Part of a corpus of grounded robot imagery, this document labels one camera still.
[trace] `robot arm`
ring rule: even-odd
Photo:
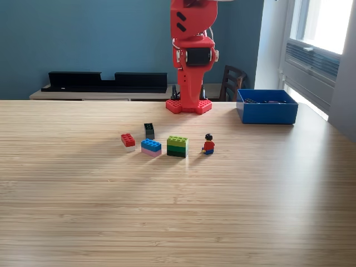
[[[202,114],[212,108],[209,100],[200,101],[200,90],[205,72],[219,59],[213,35],[207,35],[217,17],[218,1],[232,0],[171,0],[173,62],[181,96],[179,102],[166,103],[173,113]]]

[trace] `white wall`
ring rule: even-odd
[[[288,0],[265,0],[255,89],[278,89]]]
[[[354,0],[329,122],[356,142],[356,0]]]

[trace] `red lego brick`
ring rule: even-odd
[[[212,109],[212,102],[210,100],[200,100],[196,113],[202,115]]]
[[[129,133],[121,135],[121,141],[126,147],[136,146],[135,139]]]
[[[174,114],[179,114],[182,112],[182,104],[180,100],[168,100],[166,102],[166,108]]]

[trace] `wooden chair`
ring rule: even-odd
[[[224,79],[221,85],[220,102],[236,102],[238,89],[241,89],[247,74],[233,66],[225,66]]]

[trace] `black lego brick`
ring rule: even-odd
[[[176,152],[176,151],[171,151],[171,150],[167,151],[167,155],[168,156],[173,156],[173,157],[187,157],[186,153]]]
[[[145,123],[145,136],[148,139],[152,139],[152,140],[155,139],[155,129],[152,123]]]

